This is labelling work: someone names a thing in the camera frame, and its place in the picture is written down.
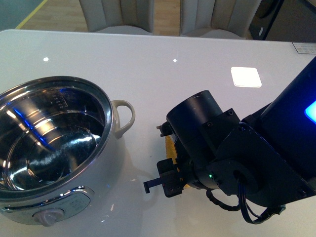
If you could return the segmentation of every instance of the cable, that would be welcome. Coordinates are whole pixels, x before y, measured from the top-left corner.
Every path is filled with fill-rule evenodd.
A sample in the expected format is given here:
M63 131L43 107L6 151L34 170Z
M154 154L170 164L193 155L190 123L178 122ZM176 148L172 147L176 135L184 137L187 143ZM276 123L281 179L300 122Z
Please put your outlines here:
M212 193L212 189L207 189L206 190L206 196L208 197L208 199L214 203L215 205L220 206L222 209L227 210L227 211L239 211L240 210L240 206L239 204L237 206L229 206L227 204L224 204L223 202L221 202L220 200L218 200L216 197L214 197L213 193Z
M239 199L239 205L240 210L242 213L243 218L246 222L250 224L261 224L265 222L266 220L270 219L274 214L281 214L285 210L285 205L280 205L276 207L268 207L261 215L256 215L248 206L246 202L246 188L245 188L245 181L244 178L240 176L238 178L238 199ZM249 212L255 216L257 219L252 220L249 216Z

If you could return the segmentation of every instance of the blue light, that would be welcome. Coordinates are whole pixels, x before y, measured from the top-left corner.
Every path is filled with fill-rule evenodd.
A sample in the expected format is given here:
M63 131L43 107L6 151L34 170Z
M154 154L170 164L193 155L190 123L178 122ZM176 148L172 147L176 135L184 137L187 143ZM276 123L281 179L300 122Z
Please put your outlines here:
M305 109L305 115L316 124L316 101Z

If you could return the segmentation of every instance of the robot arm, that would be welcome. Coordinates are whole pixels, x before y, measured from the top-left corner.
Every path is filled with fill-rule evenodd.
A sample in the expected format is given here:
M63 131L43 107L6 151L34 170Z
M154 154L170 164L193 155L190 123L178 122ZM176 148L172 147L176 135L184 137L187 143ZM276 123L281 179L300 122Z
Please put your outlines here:
M252 224L316 195L316 58L276 100L242 120L233 109L222 112L209 91L183 101L166 118L158 128L161 136L173 136L176 163L158 162L160 177L144 183L147 193L162 184L173 197L188 184L225 207L211 194L221 189L238 196L232 210L240 208ZM246 199L267 210L255 215Z

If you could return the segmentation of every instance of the chair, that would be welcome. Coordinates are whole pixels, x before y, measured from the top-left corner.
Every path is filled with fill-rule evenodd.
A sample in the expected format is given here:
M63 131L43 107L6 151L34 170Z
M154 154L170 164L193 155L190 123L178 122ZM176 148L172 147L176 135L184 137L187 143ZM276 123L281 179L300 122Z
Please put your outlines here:
M152 35L154 0L79 0L90 32Z
M245 39L261 0L181 0L180 36Z

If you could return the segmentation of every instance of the white table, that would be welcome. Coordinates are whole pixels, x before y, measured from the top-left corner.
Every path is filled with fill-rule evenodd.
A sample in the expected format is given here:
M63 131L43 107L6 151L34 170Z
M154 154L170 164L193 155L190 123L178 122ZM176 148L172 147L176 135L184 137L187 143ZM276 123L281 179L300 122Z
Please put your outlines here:
M243 118L273 101L313 57L298 54L289 42L0 32L1 92L32 79L75 76L101 86L111 100L129 101L136 110L136 122L124 135L125 167L99 212L91 213L88 207L50 228L0 215L0 236L315 236L315 197L290 203L280 216L251 225L240 212L213 205L203 190L189 188L166 198L162 187L152 188L150 194L143 189L144 181L158 177L156 163L165 158L165 141L156 126L174 106L207 89L223 111L234 108ZM262 87L235 87L233 66L256 68ZM127 111L120 113L129 119ZM216 195L237 203L221 191Z

